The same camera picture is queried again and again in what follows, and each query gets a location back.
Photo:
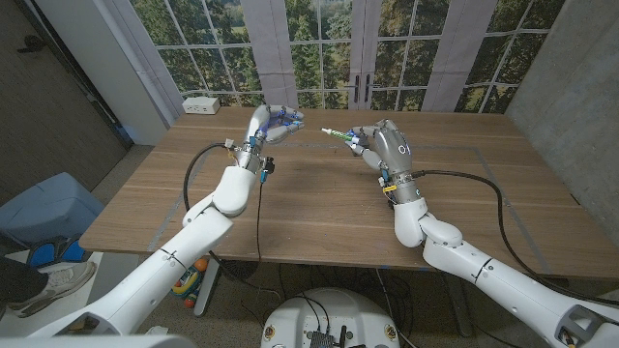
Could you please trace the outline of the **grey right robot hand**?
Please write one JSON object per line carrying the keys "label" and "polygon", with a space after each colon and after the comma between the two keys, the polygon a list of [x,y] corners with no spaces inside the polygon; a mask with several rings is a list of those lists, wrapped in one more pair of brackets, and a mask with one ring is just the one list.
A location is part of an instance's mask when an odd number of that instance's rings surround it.
{"label": "grey right robot hand", "polygon": [[346,144],[355,156],[379,170],[379,184],[394,205],[421,198],[412,177],[412,153],[404,134],[390,119],[371,126],[355,127],[348,134],[354,137]]}

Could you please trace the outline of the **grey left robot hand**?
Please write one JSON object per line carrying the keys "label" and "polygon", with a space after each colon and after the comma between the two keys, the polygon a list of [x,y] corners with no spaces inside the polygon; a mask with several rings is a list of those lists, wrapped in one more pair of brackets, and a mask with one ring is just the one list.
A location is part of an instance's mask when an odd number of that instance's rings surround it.
{"label": "grey left robot hand", "polygon": [[282,142],[304,127],[304,114],[284,105],[263,104],[253,112],[240,149],[238,165],[252,173],[260,166],[260,153],[269,144]]}

